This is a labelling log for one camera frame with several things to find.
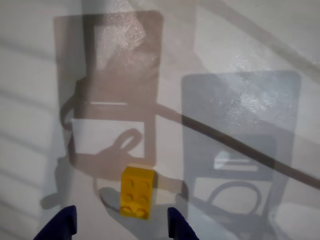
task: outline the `blue object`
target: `blue object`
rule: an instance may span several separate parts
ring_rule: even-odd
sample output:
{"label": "blue object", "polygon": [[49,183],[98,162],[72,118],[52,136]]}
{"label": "blue object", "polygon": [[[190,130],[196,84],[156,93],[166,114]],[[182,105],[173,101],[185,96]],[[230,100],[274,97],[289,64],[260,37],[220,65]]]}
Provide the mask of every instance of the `blue object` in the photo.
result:
{"label": "blue object", "polygon": [[33,240],[71,240],[77,233],[77,208],[67,206],[58,212]]}
{"label": "blue object", "polygon": [[199,240],[184,216],[176,208],[169,207],[167,216],[169,238],[174,240]]}

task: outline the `white surface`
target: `white surface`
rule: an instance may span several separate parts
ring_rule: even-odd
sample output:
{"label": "white surface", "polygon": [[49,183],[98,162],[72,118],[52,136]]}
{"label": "white surface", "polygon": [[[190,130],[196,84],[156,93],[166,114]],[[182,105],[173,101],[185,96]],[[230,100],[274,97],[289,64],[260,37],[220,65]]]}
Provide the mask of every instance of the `white surface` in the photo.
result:
{"label": "white surface", "polygon": [[[143,122],[74,119],[72,132],[75,141],[75,152],[78,154],[97,154],[113,145],[117,137],[126,130],[137,129],[145,133]],[[136,158],[145,157],[144,139],[128,153]]]}
{"label": "white surface", "polygon": [[[32,239],[59,210],[40,205],[44,196],[57,191],[57,159],[66,155],[59,124],[54,17],[160,11],[164,26],[158,102],[178,112],[181,79],[187,74],[298,71],[302,82],[292,167],[319,178],[319,9],[317,0],[0,0],[0,238]],[[70,81],[81,77],[83,69],[70,69]],[[161,117],[156,123],[156,169],[182,179],[182,127]],[[77,206],[74,239],[135,239],[96,198],[92,178],[73,168],[71,172],[64,204]],[[98,186],[120,189],[118,182],[105,180]],[[205,198],[207,191],[199,184],[194,194]],[[248,199],[241,199],[236,211],[246,208]],[[271,218],[279,238],[318,239],[319,199],[318,190],[289,180]],[[217,239],[237,239],[192,205],[189,216],[201,216],[189,219],[201,240],[213,239],[214,230]]]}

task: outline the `toy block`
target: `toy block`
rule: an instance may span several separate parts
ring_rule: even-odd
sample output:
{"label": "toy block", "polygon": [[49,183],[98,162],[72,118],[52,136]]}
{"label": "toy block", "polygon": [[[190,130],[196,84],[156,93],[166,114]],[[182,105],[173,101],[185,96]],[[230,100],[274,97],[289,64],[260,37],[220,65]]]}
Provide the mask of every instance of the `toy block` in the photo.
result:
{"label": "toy block", "polygon": [[155,171],[127,166],[121,177],[120,214],[148,219]]}

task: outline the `shiny floor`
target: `shiny floor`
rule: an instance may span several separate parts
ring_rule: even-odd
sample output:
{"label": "shiny floor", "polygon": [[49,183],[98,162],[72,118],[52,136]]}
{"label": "shiny floor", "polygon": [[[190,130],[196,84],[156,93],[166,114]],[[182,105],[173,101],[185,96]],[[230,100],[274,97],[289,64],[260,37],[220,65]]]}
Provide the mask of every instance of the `shiny floor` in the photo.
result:
{"label": "shiny floor", "polygon": [[[0,0],[0,239],[317,240],[320,1]],[[127,165],[150,219],[119,215]]]}

